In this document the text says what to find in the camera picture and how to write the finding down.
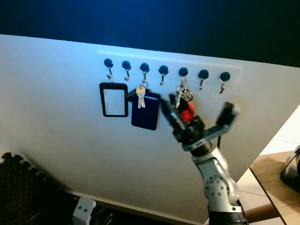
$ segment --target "white floor tile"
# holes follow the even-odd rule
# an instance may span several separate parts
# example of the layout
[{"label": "white floor tile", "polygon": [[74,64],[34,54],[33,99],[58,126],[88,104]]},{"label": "white floor tile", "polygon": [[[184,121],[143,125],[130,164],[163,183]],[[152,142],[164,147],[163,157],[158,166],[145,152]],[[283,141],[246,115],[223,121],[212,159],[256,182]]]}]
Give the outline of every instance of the white floor tile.
[{"label": "white floor tile", "polygon": [[273,218],[273,219],[267,219],[264,221],[251,223],[250,225],[284,225],[280,217]]},{"label": "white floor tile", "polygon": [[244,210],[254,209],[259,206],[270,204],[268,197],[240,191],[240,202]]},{"label": "white floor tile", "polygon": [[285,151],[294,151],[299,144],[285,142],[285,141],[278,141],[278,140],[271,140],[268,144],[267,148],[270,154],[285,152]]},{"label": "white floor tile", "polygon": [[299,128],[300,109],[296,109],[273,139],[292,143],[300,143]]},{"label": "white floor tile", "polygon": [[259,155],[262,156],[262,155],[268,155],[268,154],[269,154],[269,150],[267,147],[265,147]]},{"label": "white floor tile", "polygon": [[263,191],[249,169],[247,169],[243,176],[239,179],[238,186],[240,191],[266,196],[266,193]]}]

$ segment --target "wooden furniture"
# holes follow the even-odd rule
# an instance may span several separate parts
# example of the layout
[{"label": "wooden furniture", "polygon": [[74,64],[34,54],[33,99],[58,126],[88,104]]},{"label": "wooden furniture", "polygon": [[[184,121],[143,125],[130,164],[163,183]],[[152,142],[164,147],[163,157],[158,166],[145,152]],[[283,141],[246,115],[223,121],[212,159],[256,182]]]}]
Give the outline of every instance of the wooden furniture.
[{"label": "wooden furniture", "polygon": [[259,156],[250,169],[287,225],[300,224],[300,193],[280,180],[285,161],[292,151]]}]

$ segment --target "black badge holder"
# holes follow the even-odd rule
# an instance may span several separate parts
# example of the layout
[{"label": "black badge holder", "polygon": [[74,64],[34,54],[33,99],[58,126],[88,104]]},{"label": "black badge holder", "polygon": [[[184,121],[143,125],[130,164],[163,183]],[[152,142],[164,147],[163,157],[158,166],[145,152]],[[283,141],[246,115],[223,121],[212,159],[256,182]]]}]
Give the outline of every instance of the black badge holder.
[{"label": "black badge holder", "polygon": [[[295,158],[297,167],[291,164]],[[280,178],[287,186],[300,192],[300,145],[286,160],[285,168],[281,172]]]},{"label": "black badge holder", "polygon": [[127,85],[124,83],[100,83],[103,115],[106,117],[127,117]]},{"label": "black badge holder", "polygon": [[132,102],[131,125],[148,130],[156,130],[160,95],[146,89],[144,96],[146,107],[138,108],[138,96],[134,92],[135,90],[128,95],[129,101]]}]

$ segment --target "silver key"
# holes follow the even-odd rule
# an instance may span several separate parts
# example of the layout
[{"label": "silver key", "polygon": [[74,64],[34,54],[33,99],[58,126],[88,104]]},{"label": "silver key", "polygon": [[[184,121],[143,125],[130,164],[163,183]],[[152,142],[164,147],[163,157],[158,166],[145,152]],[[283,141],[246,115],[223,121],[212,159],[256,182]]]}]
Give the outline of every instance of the silver key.
[{"label": "silver key", "polygon": [[135,90],[136,94],[138,95],[139,97],[139,100],[138,100],[138,108],[140,109],[141,107],[145,108],[146,105],[145,105],[145,100],[144,100],[144,95],[146,93],[146,88],[144,86],[138,86]]},{"label": "silver key", "polygon": [[176,90],[176,93],[177,93],[177,95],[176,95],[176,105],[175,105],[176,108],[179,107],[180,99],[181,99],[181,97],[182,97],[185,90],[186,90],[186,88],[184,86],[178,86],[178,88]]}]

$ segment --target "id card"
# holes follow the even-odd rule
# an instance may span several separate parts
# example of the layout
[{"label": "id card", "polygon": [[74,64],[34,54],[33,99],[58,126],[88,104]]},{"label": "id card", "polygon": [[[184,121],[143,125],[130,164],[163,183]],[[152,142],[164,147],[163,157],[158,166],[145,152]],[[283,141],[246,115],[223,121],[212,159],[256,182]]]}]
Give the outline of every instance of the id card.
[{"label": "id card", "polygon": [[124,83],[100,83],[103,115],[106,117],[127,117],[127,85]]}]

